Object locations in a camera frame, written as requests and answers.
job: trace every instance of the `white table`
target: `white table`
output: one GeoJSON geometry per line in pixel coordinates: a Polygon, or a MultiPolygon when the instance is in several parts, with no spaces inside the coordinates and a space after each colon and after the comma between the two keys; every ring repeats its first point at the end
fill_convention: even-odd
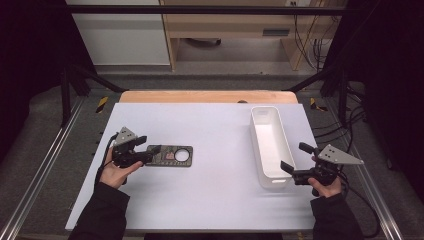
{"type": "Polygon", "coordinates": [[[250,232],[312,229],[310,186],[260,186],[250,137],[254,106],[278,108],[298,169],[313,166],[299,142],[316,146],[301,104],[117,103],[69,217],[72,230],[91,197],[109,138],[123,126],[148,145],[193,146],[189,168],[143,167],[120,188],[131,196],[127,230],[140,232],[250,232]]]}

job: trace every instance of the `white plastic bin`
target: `white plastic bin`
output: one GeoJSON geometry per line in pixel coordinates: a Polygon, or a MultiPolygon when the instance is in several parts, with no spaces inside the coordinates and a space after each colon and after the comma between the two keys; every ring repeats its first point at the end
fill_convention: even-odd
{"type": "Polygon", "coordinates": [[[283,188],[291,175],[281,170],[281,161],[295,169],[280,114],[275,107],[254,107],[250,130],[255,152],[259,183],[264,188],[283,188]]]}

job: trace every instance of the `gray floor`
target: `gray floor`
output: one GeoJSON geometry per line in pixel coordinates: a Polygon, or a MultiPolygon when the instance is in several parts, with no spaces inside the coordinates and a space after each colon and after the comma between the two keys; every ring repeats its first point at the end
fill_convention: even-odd
{"type": "MultiPolygon", "coordinates": [[[[156,67],[143,67],[143,69],[99,67],[99,69],[111,82],[130,89],[281,90],[299,83],[314,73],[307,63],[303,64],[301,71],[291,71],[278,40],[233,39],[223,41],[221,46],[185,41],[180,50],[175,72],[156,67]]],[[[92,153],[97,149],[96,142],[101,138],[113,103],[119,100],[119,94],[105,90],[93,82],[90,82],[90,85],[93,90],[89,97],[83,98],[81,113],[22,223],[20,234],[55,236],[69,234],[64,230],[64,226],[70,208],[91,164],[92,153]],[[109,96],[105,109],[102,113],[95,113],[98,102],[103,96],[109,96]]],[[[320,83],[316,83],[297,93],[299,102],[305,106],[312,128],[328,126],[336,121],[329,111],[310,108],[311,97],[321,107],[330,107],[329,104],[334,100],[321,98],[316,91],[319,85],[320,83]]],[[[362,91],[360,84],[354,84],[354,87],[362,91]]],[[[73,95],[72,99],[77,101],[79,98],[73,95]]],[[[12,216],[59,131],[60,101],[59,88],[53,88],[34,97],[25,127],[2,163],[0,228],[3,228],[12,216]]],[[[356,106],[358,103],[349,98],[348,107],[354,109],[356,106]]],[[[330,128],[314,130],[314,133],[318,135],[329,130],[330,128]]],[[[331,140],[333,145],[345,149],[342,139],[332,140],[337,134],[339,133],[319,138],[317,143],[319,146],[324,146],[325,142],[331,140]]],[[[424,239],[423,204],[401,172],[387,169],[384,153],[366,121],[359,121],[354,125],[354,144],[361,158],[366,161],[367,169],[393,215],[403,239],[424,239]]],[[[352,187],[363,193],[355,169],[346,167],[345,172],[352,187]]],[[[364,233],[371,233],[375,222],[368,208],[353,193],[349,194],[348,201],[364,233]]],[[[302,234],[305,239],[311,239],[310,233],[302,234]]],[[[283,236],[285,239],[298,239],[297,233],[284,233],[283,236]]],[[[386,238],[381,232],[377,239],[386,238]]]]}

